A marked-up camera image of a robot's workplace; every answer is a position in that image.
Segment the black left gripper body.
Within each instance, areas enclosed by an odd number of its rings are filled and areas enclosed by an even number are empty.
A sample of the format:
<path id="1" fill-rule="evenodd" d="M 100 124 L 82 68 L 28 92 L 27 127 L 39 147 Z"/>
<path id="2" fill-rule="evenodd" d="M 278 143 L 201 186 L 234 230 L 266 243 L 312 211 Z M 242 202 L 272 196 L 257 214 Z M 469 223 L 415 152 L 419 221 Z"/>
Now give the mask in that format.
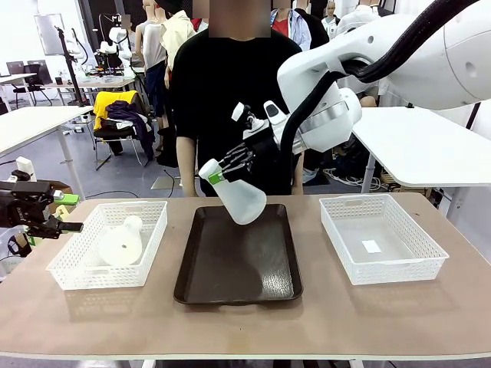
<path id="1" fill-rule="evenodd" d="M 53 202 L 49 182 L 1 182 L 1 227 L 44 224 Z"/>

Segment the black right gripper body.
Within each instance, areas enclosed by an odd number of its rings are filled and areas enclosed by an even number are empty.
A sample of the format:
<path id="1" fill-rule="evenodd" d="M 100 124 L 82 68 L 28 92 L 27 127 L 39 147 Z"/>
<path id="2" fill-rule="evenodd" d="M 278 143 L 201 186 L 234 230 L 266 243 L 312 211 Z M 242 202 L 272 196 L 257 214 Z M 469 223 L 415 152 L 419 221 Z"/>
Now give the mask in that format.
<path id="1" fill-rule="evenodd" d="M 285 155 L 281 152 L 280 144 L 276 142 L 272 129 L 258 130 L 243 137 L 243 142 L 250 152 L 248 171 L 260 171 L 267 168 L 289 168 L 292 171 L 292 158 L 289 165 L 285 163 Z"/>

